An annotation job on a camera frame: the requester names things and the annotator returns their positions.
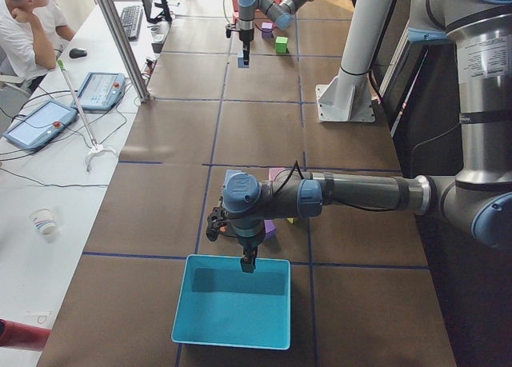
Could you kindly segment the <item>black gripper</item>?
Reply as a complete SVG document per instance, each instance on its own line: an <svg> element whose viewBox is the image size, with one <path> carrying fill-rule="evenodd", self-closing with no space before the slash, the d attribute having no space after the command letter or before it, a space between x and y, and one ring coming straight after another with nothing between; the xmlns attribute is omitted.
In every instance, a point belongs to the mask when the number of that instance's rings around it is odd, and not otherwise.
<svg viewBox="0 0 512 367"><path fill-rule="evenodd" d="M232 222L224 207L214 207L207 217L206 237L209 241L217 241L218 236L234 237ZM243 248L240 259L242 272L253 273L256 269L256 248L247 246Z"/></svg>

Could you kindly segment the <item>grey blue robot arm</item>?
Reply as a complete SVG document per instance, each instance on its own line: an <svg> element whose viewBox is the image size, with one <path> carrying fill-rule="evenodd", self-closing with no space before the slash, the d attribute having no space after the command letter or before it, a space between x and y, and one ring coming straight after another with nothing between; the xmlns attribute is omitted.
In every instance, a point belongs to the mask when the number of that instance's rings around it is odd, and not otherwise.
<svg viewBox="0 0 512 367"><path fill-rule="evenodd" d="M254 12L286 28L313 0L238 0L238 32L249 62ZM365 75L393 0L357 0L338 75L317 86L321 122L362 122L370 117ZM253 273L265 220L317 217L324 205L369 211L435 212L491 248L511 250L511 0L411 0L409 41L452 41L456 46L463 168L454 177L413 179L304 172L295 163L275 180L227 170L206 236L235 237L241 268Z"/></svg>

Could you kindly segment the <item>second grey blue robot arm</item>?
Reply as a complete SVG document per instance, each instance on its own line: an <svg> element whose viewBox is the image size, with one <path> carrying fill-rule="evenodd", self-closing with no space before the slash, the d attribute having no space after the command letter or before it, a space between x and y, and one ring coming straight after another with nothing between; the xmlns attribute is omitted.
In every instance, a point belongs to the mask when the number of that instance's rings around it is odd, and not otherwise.
<svg viewBox="0 0 512 367"><path fill-rule="evenodd" d="M226 36L231 37L238 32L239 39L249 45L254 40L254 20L257 10L262 12L280 30L284 30L291 22L292 16L307 2L313 0L237 0L238 22L225 26Z"/></svg>

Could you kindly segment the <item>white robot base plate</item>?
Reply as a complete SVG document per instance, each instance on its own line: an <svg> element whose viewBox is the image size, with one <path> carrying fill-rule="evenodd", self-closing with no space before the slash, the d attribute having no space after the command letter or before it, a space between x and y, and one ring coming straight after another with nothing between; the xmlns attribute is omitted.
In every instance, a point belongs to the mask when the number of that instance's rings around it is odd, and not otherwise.
<svg viewBox="0 0 512 367"><path fill-rule="evenodd" d="M315 86L320 122L375 122L368 85L361 89L349 86L341 95L338 95L336 88L331 85Z"/></svg>

